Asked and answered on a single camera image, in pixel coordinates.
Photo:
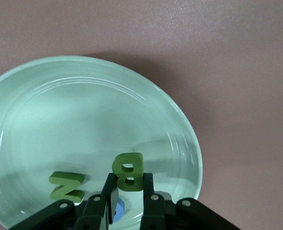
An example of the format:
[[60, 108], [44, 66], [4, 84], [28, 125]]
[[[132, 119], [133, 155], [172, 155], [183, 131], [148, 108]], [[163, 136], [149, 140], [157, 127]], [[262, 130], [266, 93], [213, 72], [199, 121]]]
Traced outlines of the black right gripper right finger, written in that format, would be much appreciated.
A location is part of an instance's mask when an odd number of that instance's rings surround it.
[[177, 203], [154, 191], [153, 174], [143, 175], [142, 230], [238, 230], [239, 228], [194, 198]]

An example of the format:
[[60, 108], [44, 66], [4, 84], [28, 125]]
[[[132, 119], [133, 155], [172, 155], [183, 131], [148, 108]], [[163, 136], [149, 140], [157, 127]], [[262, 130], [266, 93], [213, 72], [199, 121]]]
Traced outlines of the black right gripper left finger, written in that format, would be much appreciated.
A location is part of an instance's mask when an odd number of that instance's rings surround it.
[[99, 194], [78, 206], [59, 200], [11, 227], [12, 230], [107, 230], [113, 223], [119, 190], [118, 177], [110, 173]]

